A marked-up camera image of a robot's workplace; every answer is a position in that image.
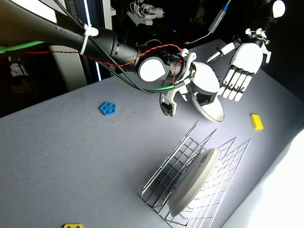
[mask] white robotic hand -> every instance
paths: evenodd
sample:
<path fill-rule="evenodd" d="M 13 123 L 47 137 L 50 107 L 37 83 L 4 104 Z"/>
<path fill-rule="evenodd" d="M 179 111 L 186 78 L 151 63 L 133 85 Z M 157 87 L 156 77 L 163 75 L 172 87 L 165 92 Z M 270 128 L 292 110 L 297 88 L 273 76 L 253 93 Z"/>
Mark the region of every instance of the white robotic hand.
<path fill-rule="evenodd" d="M 229 43 L 207 61 L 210 62 L 216 57 L 223 56 L 237 48 L 231 59 L 229 71 L 218 91 L 218 95 L 223 95 L 223 98 L 228 98 L 229 100 L 239 101 L 241 99 L 253 75 L 257 73 L 262 64 L 263 54 L 267 55 L 266 63 L 269 63 L 270 60 L 271 52 L 265 46 L 265 44 L 269 43 L 269 40 L 266 40 L 264 31 L 260 28 L 256 31 L 247 29 L 246 34 L 259 42 L 243 43 L 240 46 L 236 45 L 238 42 Z"/>

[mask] table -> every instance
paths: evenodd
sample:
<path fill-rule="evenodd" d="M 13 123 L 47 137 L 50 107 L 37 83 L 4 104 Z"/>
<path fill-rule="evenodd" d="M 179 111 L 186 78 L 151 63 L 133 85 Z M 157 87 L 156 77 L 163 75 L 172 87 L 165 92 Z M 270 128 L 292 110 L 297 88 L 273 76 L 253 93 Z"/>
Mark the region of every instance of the table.
<path fill-rule="evenodd" d="M 223 45 L 196 47 L 198 61 Z M 220 77 L 231 57 L 212 65 Z M 208 121 L 180 97 L 171 118 L 162 114 L 158 95 L 110 78 L 1 118 L 1 226 L 168 228 L 138 193 L 200 120 L 201 138 L 218 129 L 210 147 L 235 136 L 238 143 L 252 140 L 212 226 L 220 227 L 304 126 L 304 104 L 262 70 L 240 102 L 220 100 L 222 123 Z M 105 101 L 117 105 L 115 115 L 102 115 Z M 252 113 L 261 115 L 263 131 L 253 129 Z"/>

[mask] white zip tie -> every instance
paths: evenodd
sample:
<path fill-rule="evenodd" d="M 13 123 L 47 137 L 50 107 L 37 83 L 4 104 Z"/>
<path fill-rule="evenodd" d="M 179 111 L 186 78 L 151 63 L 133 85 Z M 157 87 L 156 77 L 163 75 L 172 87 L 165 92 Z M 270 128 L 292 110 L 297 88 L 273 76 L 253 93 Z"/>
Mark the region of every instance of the white zip tie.
<path fill-rule="evenodd" d="M 89 36 L 95 37 L 98 35 L 98 29 L 93 28 L 91 24 L 89 24 L 89 25 L 84 24 L 84 27 L 85 27 L 85 38 L 84 38 L 84 42 L 82 44 L 81 51 L 79 53 L 80 55 L 83 55 L 85 52 L 85 48 L 86 48 L 86 44 L 87 44 L 87 40 L 89 39 Z"/>

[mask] gray table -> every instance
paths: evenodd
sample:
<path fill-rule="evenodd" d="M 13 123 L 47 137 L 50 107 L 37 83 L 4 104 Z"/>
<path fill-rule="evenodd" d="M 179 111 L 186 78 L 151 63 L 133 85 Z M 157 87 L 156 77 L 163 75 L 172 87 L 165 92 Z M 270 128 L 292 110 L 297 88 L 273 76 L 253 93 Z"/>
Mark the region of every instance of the gray table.
<path fill-rule="evenodd" d="M 195 48 L 198 60 L 222 45 L 215 40 Z M 214 64 L 220 76 L 231 55 Z M 304 126 L 304 104 L 261 70 L 240 102 L 221 99 L 220 124 L 206 120 L 192 103 L 176 100 L 176 115 L 166 117 L 158 95 L 111 78 L 1 118 L 1 227 L 168 228 L 138 193 L 199 119 L 201 138 L 218 129 L 210 146 L 234 136 L 239 143 L 252 139 L 214 222 L 217 228 Z M 104 101 L 117 104 L 116 115 L 101 114 Z M 265 130 L 253 129 L 252 113 L 262 116 Z"/>

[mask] wire dish rack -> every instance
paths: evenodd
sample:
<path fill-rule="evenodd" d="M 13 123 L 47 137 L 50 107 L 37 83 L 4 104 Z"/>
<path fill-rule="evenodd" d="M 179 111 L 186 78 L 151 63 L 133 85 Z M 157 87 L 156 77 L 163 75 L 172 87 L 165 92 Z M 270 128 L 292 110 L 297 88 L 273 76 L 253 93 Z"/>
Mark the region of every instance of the wire dish rack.
<path fill-rule="evenodd" d="M 179 215 L 172 217 L 168 206 L 171 191 L 192 160 L 199 153 L 205 152 L 207 143 L 216 132 L 214 130 L 199 143 L 190 137 L 197 123 L 161 164 L 140 194 L 140 197 L 173 228 L 210 228 L 250 143 L 249 139 L 232 150 L 236 140 L 233 138 L 217 147 L 221 149 L 221 155 L 205 184 L 191 203 Z"/>

